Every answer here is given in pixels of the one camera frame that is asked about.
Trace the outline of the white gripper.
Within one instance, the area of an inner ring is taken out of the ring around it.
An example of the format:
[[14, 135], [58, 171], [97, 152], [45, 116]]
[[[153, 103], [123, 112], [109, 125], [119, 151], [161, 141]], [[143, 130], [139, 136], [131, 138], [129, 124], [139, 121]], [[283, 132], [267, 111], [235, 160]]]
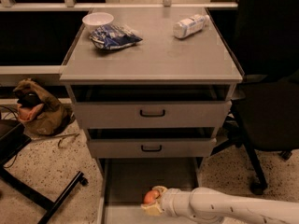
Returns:
[[147, 215], [157, 217], [163, 211], [170, 217], [189, 217], [191, 215], [192, 209], [190, 208], [190, 193], [188, 191], [167, 189], [165, 186], [154, 186], [152, 189], [163, 195], [160, 204], [151, 203], [141, 205], [141, 209]]

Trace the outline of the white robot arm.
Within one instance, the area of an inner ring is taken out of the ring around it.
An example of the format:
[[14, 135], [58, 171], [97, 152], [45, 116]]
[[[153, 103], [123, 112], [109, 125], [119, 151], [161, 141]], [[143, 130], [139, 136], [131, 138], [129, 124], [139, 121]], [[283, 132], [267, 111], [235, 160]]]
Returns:
[[149, 216], [186, 217], [196, 224], [221, 224], [226, 217], [247, 224], [299, 224], [299, 203], [228, 195], [204, 187], [183, 191], [155, 186], [141, 208]]

